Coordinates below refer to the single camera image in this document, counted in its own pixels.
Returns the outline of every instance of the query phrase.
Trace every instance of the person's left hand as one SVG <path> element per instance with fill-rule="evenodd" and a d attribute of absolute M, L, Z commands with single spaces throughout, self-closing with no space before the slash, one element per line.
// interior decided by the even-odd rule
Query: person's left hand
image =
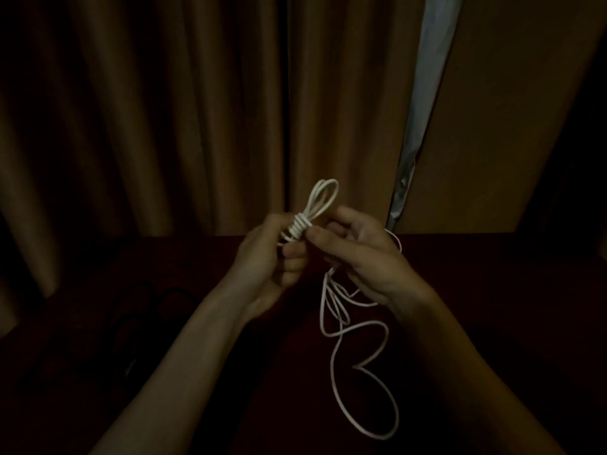
<path fill-rule="evenodd" d="M 230 286 L 242 303 L 242 326 L 274 305 L 285 289 L 299 280 L 308 264 L 304 241 L 276 245 L 280 232 L 292 223 L 293 214 L 269 214 L 238 248 L 222 284 Z"/>

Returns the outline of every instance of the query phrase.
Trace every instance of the string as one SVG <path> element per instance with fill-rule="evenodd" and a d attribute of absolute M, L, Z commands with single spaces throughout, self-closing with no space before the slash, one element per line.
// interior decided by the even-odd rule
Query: string
<path fill-rule="evenodd" d="M 330 198 L 327 199 L 327 188 L 330 187 L 331 185 L 334 185 L 333 193 L 330 196 Z M 303 210 L 303 212 L 301 212 L 295 216 L 293 225 L 291 225 L 288 229 L 288 234 L 285 234 L 285 233 L 282 234 L 282 237 L 284 238 L 284 240 L 288 241 L 288 242 L 298 240 L 303 235 L 305 230 L 308 227 L 312 226 L 312 221 L 330 207 L 331 203 L 337 196 L 338 189 L 339 189 L 339 184 L 338 184 L 337 180 L 335 180 L 335 179 L 319 180 L 316 183 L 316 185 L 314 186 L 314 188 L 312 189 L 312 192 L 310 193 L 310 197 L 308 198 L 308 204 L 307 204 L 306 208 Z M 386 230 L 386 232 L 388 232 L 396 240 L 396 242 L 398 243 L 398 250 L 400 252 L 402 252 L 401 242 L 396 237 L 396 235 L 394 233 L 392 233 L 390 230 Z M 389 439 L 392 436 L 394 436 L 394 434 L 396 433 L 396 430 L 398 429 L 398 425 L 399 425 L 398 405 L 396 404 L 396 400 L 394 399 L 394 396 L 392 396 L 391 391 L 388 389 L 388 387 L 385 385 L 385 383 L 377 375 L 373 374 L 371 371 L 366 369 L 365 366 L 367 364 L 369 364 L 369 362 L 373 361 L 383 351 L 386 343 L 388 342 L 388 335 L 389 335 L 390 331 L 388 329 L 388 326 L 384 322 L 377 321 L 377 320 L 364 321 L 364 322 L 354 324 L 351 326 L 349 325 L 351 322 L 350 315 L 348 314 L 348 311 L 345 309 L 345 305 L 343 304 L 343 301 L 346 301 L 353 305 L 364 306 L 364 307 L 376 306 L 377 303 L 362 303 L 360 301 L 354 300 L 353 297 L 360 292 L 360 289 L 357 289 L 354 292 L 352 292 L 351 294 L 349 294 L 343 285 L 341 285 L 338 282 L 333 280 L 332 276 L 334 274 L 335 274 L 335 268 L 330 268 L 330 270 L 325 273 L 325 276 L 322 281 L 321 311 L 320 311 L 320 320 L 319 320 L 321 332 L 325 337 L 338 337 L 338 342 L 335 344 L 335 347 L 333 348 L 333 353 L 331 353 L 331 360 L 330 360 L 331 386 L 333 387 L 333 394 L 335 395 L 335 399 L 337 400 L 339 408 L 342 410 L 345 417 L 350 421 L 350 423 L 352 423 L 352 425 L 356 429 L 358 429 L 362 434 L 369 436 L 369 437 L 373 437 L 374 439 L 386 440 L 386 439 Z M 327 308 L 329 310 L 331 315 L 333 315 L 333 317 L 339 323 L 339 330 L 337 330 L 336 332 L 327 332 L 327 330 L 325 329 L 325 323 L 324 323 L 325 308 Z M 335 381 L 335 356 L 337 355 L 339 346 L 342 343 L 344 334 L 347 332 L 354 331 L 356 329 L 363 328 L 365 326 L 381 326 L 383 328 L 383 341 L 379 345 L 378 349 L 374 353 L 372 353 L 371 356 L 369 356 L 365 360 L 359 362 L 358 364 L 352 366 L 352 368 L 355 370 L 358 370 L 360 372 L 363 372 L 364 374 L 367 374 L 369 377 L 371 377 L 373 380 L 375 380 L 375 382 L 377 382 L 377 384 L 388 395 L 388 398 L 390 398 L 392 407 L 394 408 L 394 415 L 395 415 L 394 425 L 392 426 L 391 430 L 385 434 L 372 433 L 368 429 L 363 428 L 362 425 L 354 419 L 354 417 L 351 415 L 351 413 L 348 412 L 348 410 L 345 408 L 344 402 L 341 400 L 341 397 L 339 396 L 337 383 Z"/>

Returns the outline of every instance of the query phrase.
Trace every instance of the hand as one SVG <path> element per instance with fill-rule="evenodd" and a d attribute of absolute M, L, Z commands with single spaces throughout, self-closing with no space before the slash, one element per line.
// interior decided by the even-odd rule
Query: hand
<path fill-rule="evenodd" d="M 274 305 L 284 290 L 299 280 L 308 264 L 304 241 L 276 245 L 280 232 L 292 222 L 293 214 L 269 214 L 242 241 L 221 283 L 242 303 L 242 326 Z"/>
<path fill-rule="evenodd" d="M 369 299 L 395 311 L 401 302 L 435 295 L 374 217 L 339 206 L 332 219 L 325 229 L 310 227 L 305 236 L 334 266 L 345 266 L 348 277 Z"/>

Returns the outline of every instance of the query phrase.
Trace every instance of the white rope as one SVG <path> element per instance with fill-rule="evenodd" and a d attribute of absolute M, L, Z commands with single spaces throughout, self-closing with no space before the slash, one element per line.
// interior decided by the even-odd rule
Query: white rope
<path fill-rule="evenodd" d="M 331 195 L 331 197 L 329 199 L 327 199 L 326 188 L 333 184 L 335 185 L 333 194 Z M 330 207 L 331 203 L 333 202 L 333 200 L 335 199 L 335 197 L 338 194 L 338 188 L 339 188 L 339 184 L 338 184 L 337 180 L 335 180 L 335 179 L 319 180 L 316 183 L 316 185 L 314 186 L 314 188 L 312 189 L 312 192 L 310 193 L 310 197 L 308 198 L 308 205 L 303 210 L 303 212 L 301 212 L 295 216 L 293 225 L 291 227 L 289 227 L 289 229 L 288 229 L 288 235 L 283 233 L 282 237 L 286 241 L 298 240 L 303 235 L 305 230 L 308 227 L 312 226 L 311 222 Z M 386 230 L 386 231 L 392 237 L 394 237 L 394 239 L 398 243 L 398 250 L 400 252 L 402 252 L 402 246 L 401 246 L 401 242 L 399 241 L 399 239 L 390 230 Z M 389 439 L 392 436 L 394 436 L 394 434 L 396 433 L 396 430 L 398 429 L 398 424 L 399 424 L 398 405 L 396 404 L 396 400 L 394 399 L 394 396 L 392 396 L 392 393 L 390 392 L 388 387 L 385 385 L 385 383 L 382 382 L 382 380 L 380 380 L 377 377 L 377 375 L 375 375 L 372 372 L 370 372 L 369 370 L 367 370 L 365 368 L 365 366 L 367 364 L 369 364 L 369 362 L 374 360 L 377 356 L 379 356 L 379 354 L 383 351 L 386 343 L 388 342 L 389 329 L 385 323 L 383 323 L 382 321 L 376 321 L 376 320 L 364 321 L 364 322 L 361 322 L 358 324 L 354 324 L 353 326 L 344 328 L 344 326 L 348 326 L 350 324 L 350 315 L 348 314 L 348 311 L 345 309 L 345 306 L 344 306 L 342 300 L 346 301 L 348 303 L 351 303 L 353 305 L 357 305 L 357 306 L 376 306 L 377 303 L 361 303 L 359 301 L 354 300 L 353 297 L 356 294 L 358 294 L 358 292 L 360 290 L 357 289 L 352 294 L 349 294 L 343 285 L 341 285 L 338 282 L 335 282 L 333 280 L 332 276 L 334 273 L 335 273 L 335 268 L 331 268 L 329 271 L 327 271 L 325 273 L 324 279 L 322 281 L 321 313 L 320 313 L 320 326 L 321 326 L 322 334 L 325 337 L 339 337 L 338 343 L 336 343 L 335 348 L 333 348 L 333 353 L 331 354 L 331 361 L 330 361 L 331 386 L 333 387 L 333 394 L 335 395 L 335 399 L 338 402 L 339 408 L 342 410 L 342 412 L 344 413 L 346 418 L 350 421 L 350 423 L 352 423 L 352 425 L 354 425 L 354 427 L 356 429 L 358 429 L 362 434 L 365 434 L 369 437 L 373 437 L 374 439 L 386 440 L 386 439 Z M 325 307 L 328 308 L 329 312 L 333 315 L 333 317 L 339 323 L 339 330 L 337 330 L 336 332 L 327 332 L 325 330 L 325 323 L 324 323 Z M 371 377 L 373 380 L 375 380 L 378 383 L 378 385 L 381 386 L 381 388 L 386 392 L 386 394 L 388 395 L 388 398 L 390 398 L 392 407 L 394 407 L 394 415 L 395 415 L 394 425 L 392 426 L 392 429 L 390 431 L 388 431 L 388 433 L 385 433 L 385 434 L 372 433 L 371 431 L 363 428 L 356 420 L 354 420 L 354 417 L 350 414 L 350 412 L 348 412 L 348 410 L 345 408 L 344 403 L 342 402 L 341 398 L 339 397 L 337 383 L 335 382 L 335 356 L 338 352 L 339 346 L 341 345 L 342 339 L 344 338 L 344 334 L 346 332 L 351 332 L 353 330 L 360 329 L 365 326 L 373 326 L 373 325 L 383 327 L 383 332 L 384 332 L 383 341 L 379 345 L 379 348 L 371 356 L 366 358 L 364 361 L 359 362 L 358 364 L 352 366 L 352 368 L 367 374 L 369 377 Z"/>

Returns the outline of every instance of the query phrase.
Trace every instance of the forearm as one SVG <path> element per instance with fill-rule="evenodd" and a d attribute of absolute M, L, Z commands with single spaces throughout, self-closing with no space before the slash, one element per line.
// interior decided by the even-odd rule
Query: forearm
<path fill-rule="evenodd" d="M 458 434 L 479 453 L 562 454 L 558 444 L 491 370 L 434 294 L 395 304 L 422 367 L 441 395 Z"/>
<path fill-rule="evenodd" d="M 93 455 L 186 453 L 241 322 L 220 284 L 181 330 L 154 374 L 92 450 Z"/>

